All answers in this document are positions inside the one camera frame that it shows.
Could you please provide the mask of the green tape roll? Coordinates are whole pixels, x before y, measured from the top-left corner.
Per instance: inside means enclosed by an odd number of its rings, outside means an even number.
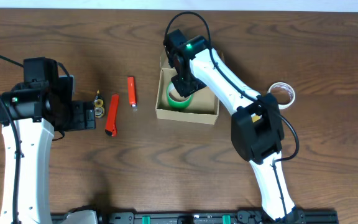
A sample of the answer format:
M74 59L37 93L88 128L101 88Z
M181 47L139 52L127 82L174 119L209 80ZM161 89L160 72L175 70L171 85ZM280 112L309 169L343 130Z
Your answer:
M169 106L174 109L183 110L189 107L193 100L193 95L187 96L184 100L180 101L173 97L172 91L175 90L174 84L170 82L166 89L167 102Z

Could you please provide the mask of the cardboard box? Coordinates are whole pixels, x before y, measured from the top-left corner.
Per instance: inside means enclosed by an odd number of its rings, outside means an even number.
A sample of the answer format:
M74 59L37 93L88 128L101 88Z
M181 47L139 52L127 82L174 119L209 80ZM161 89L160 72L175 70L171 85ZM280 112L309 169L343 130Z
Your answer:
M208 87L194 93L193 100L186 109L178 110L169 106L166 89L171 78L176 74L177 71L169 66L167 56L163 51L160 56L160 78L155 103L157 118L214 125L219 116L219 99ZM176 90L172 91L172 95L180 101L185 99Z

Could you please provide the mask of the white tape roll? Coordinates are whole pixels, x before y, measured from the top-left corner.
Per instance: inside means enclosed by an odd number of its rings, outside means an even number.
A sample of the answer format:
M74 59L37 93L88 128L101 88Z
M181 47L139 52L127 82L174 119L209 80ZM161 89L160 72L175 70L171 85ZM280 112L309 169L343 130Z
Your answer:
M278 108L280 110L285 110L295 102L296 93L294 88L285 83L285 82L275 82L273 83L267 90L267 93L281 93L282 97L286 96L286 99L282 100L278 103Z

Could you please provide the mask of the yellow sticky note pad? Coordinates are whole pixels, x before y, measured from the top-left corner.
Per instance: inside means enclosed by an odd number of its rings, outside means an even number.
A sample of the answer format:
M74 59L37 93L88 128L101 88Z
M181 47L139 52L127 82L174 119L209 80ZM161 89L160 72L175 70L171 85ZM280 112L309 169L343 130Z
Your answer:
M254 115L252 116L252 122L254 123L254 122L258 121L260 118L261 118L261 117L260 117L259 115L254 114Z

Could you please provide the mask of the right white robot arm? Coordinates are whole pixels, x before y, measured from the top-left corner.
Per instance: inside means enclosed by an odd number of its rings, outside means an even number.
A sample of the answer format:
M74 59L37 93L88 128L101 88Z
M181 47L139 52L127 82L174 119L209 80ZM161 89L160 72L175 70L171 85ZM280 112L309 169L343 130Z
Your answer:
M262 209L275 222L294 222L295 204L282 171L283 124L276 98L261 95L243 83L219 58L203 36L188 40L180 30L165 35L171 79L184 98L207 87L231 115L231 142L250 163L262 196Z

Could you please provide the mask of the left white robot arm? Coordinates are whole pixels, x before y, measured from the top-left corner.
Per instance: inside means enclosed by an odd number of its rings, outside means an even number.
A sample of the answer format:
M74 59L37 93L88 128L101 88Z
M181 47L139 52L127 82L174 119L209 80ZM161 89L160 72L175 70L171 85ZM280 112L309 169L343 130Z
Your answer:
M0 223L51 223L49 159L55 133L96 127L92 101L75 101L73 75L45 58L23 62L24 80L0 97L5 147Z

